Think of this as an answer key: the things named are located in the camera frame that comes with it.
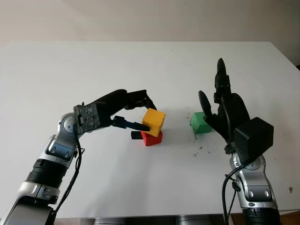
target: red cube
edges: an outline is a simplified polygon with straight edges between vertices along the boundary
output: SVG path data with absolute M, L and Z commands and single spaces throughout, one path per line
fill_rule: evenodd
M 144 143 L 146 146 L 151 146 L 154 144 L 159 144 L 161 143 L 162 139 L 163 139 L 163 133 L 160 131 L 158 137 L 149 135 L 143 131 L 141 131 L 142 134 L 142 139 L 144 140 Z

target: white wall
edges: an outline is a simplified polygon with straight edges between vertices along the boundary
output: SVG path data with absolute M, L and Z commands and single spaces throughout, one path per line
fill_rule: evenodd
M 271 41 L 300 64 L 299 0 L 0 0 L 0 41 Z

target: black cable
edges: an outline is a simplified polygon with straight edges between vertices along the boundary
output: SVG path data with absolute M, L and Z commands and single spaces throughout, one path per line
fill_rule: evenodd
M 74 172 L 74 175 L 69 183 L 69 186 L 67 187 L 64 195 L 62 196 L 61 198 L 61 201 L 60 203 L 58 204 L 58 206 L 56 207 L 56 212 L 58 212 L 58 210 L 60 209 L 61 205 L 64 203 L 64 201 L 66 200 L 66 198 L 68 197 L 68 195 L 70 194 L 70 191 L 76 181 L 76 178 L 79 174 L 79 169 L 80 169 L 80 165 L 81 165 L 81 159 L 82 159 L 82 154 L 84 152 L 85 149 L 83 149 L 82 151 L 82 148 L 80 146 L 80 143 L 79 143 L 79 139 L 78 139 L 78 136 L 77 136 L 77 133 L 75 132 L 74 130 L 74 134 L 75 134 L 75 140 L 76 140 L 76 144 L 77 144 L 77 150 L 78 150 L 78 158 L 76 160 L 76 164 L 75 164 L 75 172 Z
M 234 202 L 234 199 L 235 199 L 235 195 L 236 195 L 236 190 L 234 190 L 234 194 L 233 194 L 233 197 L 232 197 L 232 201 L 231 201 L 231 204 L 230 204 L 230 207 L 229 207 L 229 211 L 228 211 L 228 219 L 229 219 L 229 217 L 230 217 L 231 208 L 233 207 L 233 202 Z
M 225 221 L 225 225 L 229 224 L 228 221 L 228 214 L 227 214 L 227 208 L 226 208 L 226 199 L 225 199 L 225 191 L 226 191 L 226 185 L 227 182 L 229 181 L 229 179 L 232 177 L 232 175 L 234 175 L 236 172 L 238 172 L 239 170 L 243 169 L 244 167 L 246 167 L 247 165 L 240 165 L 239 167 L 235 168 L 234 170 L 232 170 L 228 176 L 226 176 L 224 182 L 223 182 L 223 186 L 222 186 L 222 204 L 223 204 L 223 213 L 224 213 L 224 221 Z

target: metal base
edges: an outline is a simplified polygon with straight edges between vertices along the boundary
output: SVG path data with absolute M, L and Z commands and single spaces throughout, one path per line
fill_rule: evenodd
M 95 220 L 95 225 L 126 225 L 125 218 L 98 218 Z

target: black rubber joint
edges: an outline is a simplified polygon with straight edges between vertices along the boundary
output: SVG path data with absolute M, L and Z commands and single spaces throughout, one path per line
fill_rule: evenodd
M 26 181 L 59 188 L 67 167 L 46 159 L 38 159 Z

